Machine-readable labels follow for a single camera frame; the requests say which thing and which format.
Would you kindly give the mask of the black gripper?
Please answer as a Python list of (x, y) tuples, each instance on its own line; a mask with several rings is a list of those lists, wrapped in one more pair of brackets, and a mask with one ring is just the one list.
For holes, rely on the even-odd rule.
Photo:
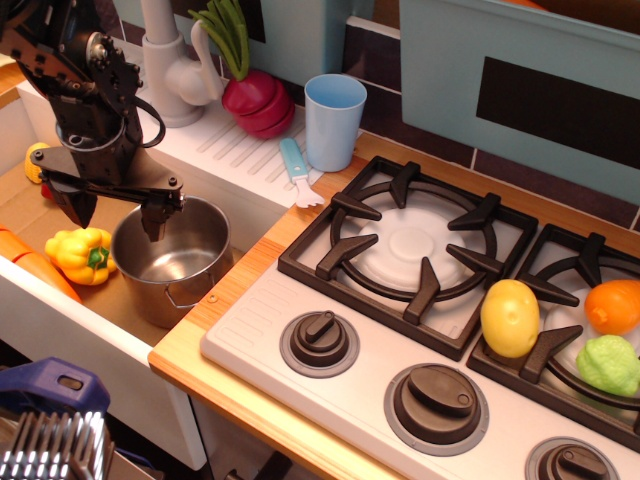
[(160, 241), (183, 195), (178, 175), (146, 152), (164, 138), (165, 127), (160, 123), (156, 137), (144, 142), (138, 110), (155, 118), (157, 112), (134, 94), (50, 94), (46, 99), (61, 145), (37, 150), (32, 159), (44, 180), (58, 181), (48, 183), (57, 206), (87, 228), (97, 204), (91, 193), (139, 203), (144, 232), (150, 242)]

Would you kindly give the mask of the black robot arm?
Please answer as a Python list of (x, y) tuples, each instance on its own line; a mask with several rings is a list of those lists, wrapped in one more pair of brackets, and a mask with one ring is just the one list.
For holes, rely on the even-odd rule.
[(180, 178), (148, 149), (139, 113), (157, 111), (138, 97), (140, 69), (100, 25), (90, 1), (4, 1), (1, 52), (15, 60), (56, 119), (59, 146), (30, 158), (59, 208), (87, 227), (100, 196), (137, 203), (152, 242), (183, 208)]

